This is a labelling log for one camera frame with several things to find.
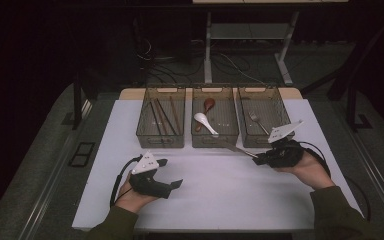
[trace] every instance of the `spoon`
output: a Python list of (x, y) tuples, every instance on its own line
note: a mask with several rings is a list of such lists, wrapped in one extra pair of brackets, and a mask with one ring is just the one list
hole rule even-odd
[(193, 118), (195, 118), (195, 120), (197, 120), (198, 122), (200, 122), (202, 125), (204, 125), (208, 131), (211, 132), (211, 134), (213, 135), (218, 135), (218, 132), (216, 132), (210, 125), (210, 123), (208, 122), (208, 119), (207, 119), (207, 116), (205, 116), (205, 114), (203, 113), (197, 113), (193, 116)]
[[(210, 109), (214, 107), (214, 105), (216, 105), (216, 100), (214, 100), (214, 98), (205, 99), (205, 101), (204, 101), (204, 108), (205, 108), (204, 115), (206, 115), (208, 113), (208, 111), (210, 111)], [(195, 131), (196, 132), (201, 131), (201, 127), (202, 127), (202, 124), (198, 123), (195, 127)]]

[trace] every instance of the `knife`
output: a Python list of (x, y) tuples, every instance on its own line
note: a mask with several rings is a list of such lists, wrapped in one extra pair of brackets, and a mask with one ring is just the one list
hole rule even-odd
[(236, 147), (235, 145), (233, 145), (233, 144), (231, 144), (231, 143), (228, 143), (228, 142), (226, 142), (226, 141), (223, 141), (223, 140), (218, 139), (218, 135), (213, 135), (213, 139), (216, 140), (216, 142), (217, 142), (218, 144), (220, 144), (220, 145), (223, 146), (224, 148), (229, 149), (229, 150), (232, 151), (232, 152), (240, 152), (240, 153), (246, 154), (246, 155), (248, 155), (248, 156), (250, 156), (250, 157), (258, 158), (258, 156), (255, 155), (255, 154), (253, 154), (253, 153), (250, 153), (250, 152), (248, 152), (248, 151), (245, 151), (245, 150), (243, 150), (243, 149), (240, 149), (240, 148)]

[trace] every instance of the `person's arm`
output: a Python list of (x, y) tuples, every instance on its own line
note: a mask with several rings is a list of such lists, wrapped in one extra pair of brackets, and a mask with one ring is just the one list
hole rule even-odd
[(142, 207), (157, 198), (135, 192), (129, 183), (129, 178), (130, 173), (120, 188), (115, 206), (111, 207), (101, 224), (88, 232), (87, 240), (130, 240), (133, 238), (133, 229), (138, 219), (137, 213)]
[(294, 174), (315, 190), (310, 195), (316, 239), (377, 239), (370, 223), (349, 205), (341, 189), (311, 154), (304, 151), (296, 166), (276, 170)]

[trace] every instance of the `floor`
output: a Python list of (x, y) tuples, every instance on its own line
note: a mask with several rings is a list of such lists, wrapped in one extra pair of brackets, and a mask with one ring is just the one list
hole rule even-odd
[[(169, 55), (158, 53), (156, 61), (151, 64), (147, 82), (203, 82), (202, 42), (192, 43), (194, 58), (191, 63), (179, 63)], [(282, 85), (273, 58), (279, 46), (277, 42), (266, 41), (214, 42), (213, 82), (262, 81)], [(351, 43), (291, 45), (285, 62), (293, 87), (301, 89), (332, 72), (347, 59), (353, 47)], [(364, 114), (372, 128), (352, 132), (345, 123), (346, 98), (329, 101), (326, 97), (329, 86), (327, 83), (304, 98), (309, 99), (364, 216), (370, 218), (376, 232), (384, 239), (384, 185), (379, 184), (379, 178), (368, 174), (367, 170), (367, 166), (376, 167), (379, 174), (375, 176), (380, 175), (384, 183), (384, 121), (365, 96), (359, 94), (357, 113)], [(72, 86), (61, 93), (0, 202), (0, 239), (85, 237), (84, 232), (72, 229), (71, 223), (118, 95), (118, 92), (102, 91), (96, 100), (84, 105), (84, 120), (77, 130), (72, 130)], [(84, 168), (67, 166), (81, 142), (95, 143), (88, 165)], [(314, 235), (312, 232), (294, 233), (292, 239), (314, 239)]]

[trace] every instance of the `white spoon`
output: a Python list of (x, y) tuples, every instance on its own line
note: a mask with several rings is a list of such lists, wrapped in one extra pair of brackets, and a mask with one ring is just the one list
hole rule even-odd
[(211, 132), (211, 134), (213, 135), (218, 135), (218, 132), (216, 132), (210, 125), (210, 123), (208, 122), (208, 119), (207, 119), (207, 116), (205, 116), (205, 114), (203, 113), (197, 113), (193, 116), (193, 118), (195, 118), (195, 120), (197, 120), (198, 122), (202, 123), (202, 125), (204, 125), (208, 131)]

